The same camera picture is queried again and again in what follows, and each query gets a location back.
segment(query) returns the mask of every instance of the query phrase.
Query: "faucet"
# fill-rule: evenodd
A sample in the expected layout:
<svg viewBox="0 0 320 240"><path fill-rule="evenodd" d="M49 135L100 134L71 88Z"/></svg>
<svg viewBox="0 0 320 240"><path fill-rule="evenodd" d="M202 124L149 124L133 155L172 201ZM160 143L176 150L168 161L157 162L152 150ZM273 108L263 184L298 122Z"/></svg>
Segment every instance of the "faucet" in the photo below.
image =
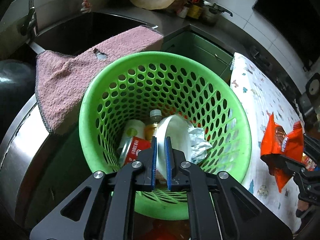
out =
<svg viewBox="0 0 320 240"><path fill-rule="evenodd" d="M22 36L26 36L30 32L31 37L36 37L39 34L37 14L34 6L34 0L29 0L29 12L20 29Z"/></svg>

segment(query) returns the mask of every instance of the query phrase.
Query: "cabinet handle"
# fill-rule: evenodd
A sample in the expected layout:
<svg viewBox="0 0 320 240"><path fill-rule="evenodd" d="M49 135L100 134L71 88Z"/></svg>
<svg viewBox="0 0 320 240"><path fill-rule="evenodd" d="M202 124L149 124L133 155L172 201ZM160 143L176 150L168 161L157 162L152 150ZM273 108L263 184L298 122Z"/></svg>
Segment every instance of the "cabinet handle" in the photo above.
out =
<svg viewBox="0 0 320 240"><path fill-rule="evenodd" d="M217 58L217 60L221 61L222 63L226 64L227 66L229 65L229 63L225 62L222 58L219 58L219 56L217 54L214 54L214 56Z"/></svg>

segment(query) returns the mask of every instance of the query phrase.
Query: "white bowl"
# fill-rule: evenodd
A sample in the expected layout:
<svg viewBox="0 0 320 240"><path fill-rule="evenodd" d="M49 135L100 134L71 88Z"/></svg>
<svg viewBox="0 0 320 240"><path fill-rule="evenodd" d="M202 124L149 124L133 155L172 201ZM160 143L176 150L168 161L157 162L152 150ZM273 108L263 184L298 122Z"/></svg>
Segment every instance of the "white bowl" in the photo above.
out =
<svg viewBox="0 0 320 240"><path fill-rule="evenodd" d="M158 124L155 134L158 143L156 168L167 179L166 157L164 152L164 140L169 136L173 149L184 153L187 160L191 159L191 143L188 134L188 123L180 116L171 115L164 118Z"/></svg>

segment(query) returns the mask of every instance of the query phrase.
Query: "red label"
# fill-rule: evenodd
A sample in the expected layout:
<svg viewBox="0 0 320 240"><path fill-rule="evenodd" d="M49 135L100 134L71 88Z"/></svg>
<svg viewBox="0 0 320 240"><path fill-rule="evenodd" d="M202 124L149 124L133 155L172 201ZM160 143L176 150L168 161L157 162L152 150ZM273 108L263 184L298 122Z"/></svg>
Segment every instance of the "red label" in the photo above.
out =
<svg viewBox="0 0 320 240"><path fill-rule="evenodd" d="M140 151L151 147L151 143L147 140L133 136L124 164L137 160Z"/></svg>

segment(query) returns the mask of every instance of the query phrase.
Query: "green plastic basket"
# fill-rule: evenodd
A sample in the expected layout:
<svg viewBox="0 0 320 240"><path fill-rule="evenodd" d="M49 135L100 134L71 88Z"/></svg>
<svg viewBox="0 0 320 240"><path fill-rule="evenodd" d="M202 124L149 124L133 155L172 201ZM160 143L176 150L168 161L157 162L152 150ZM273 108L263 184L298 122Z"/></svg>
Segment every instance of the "green plastic basket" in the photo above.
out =
<svg viewBox="0 0 320 240"><path fill-rule="evenodd" d="M201 168L228 171L241 182L251 157L251 133L243 107L205 66L165 52L132 54L108 65L89 85L82 101L79 133L92 172L119 170L116 157L124 125L146 120L150 110L163 116L181 112L205 129L213 148ZM188 219L186 193L156 189L137 192L135 211L164 220Z"/></svg>

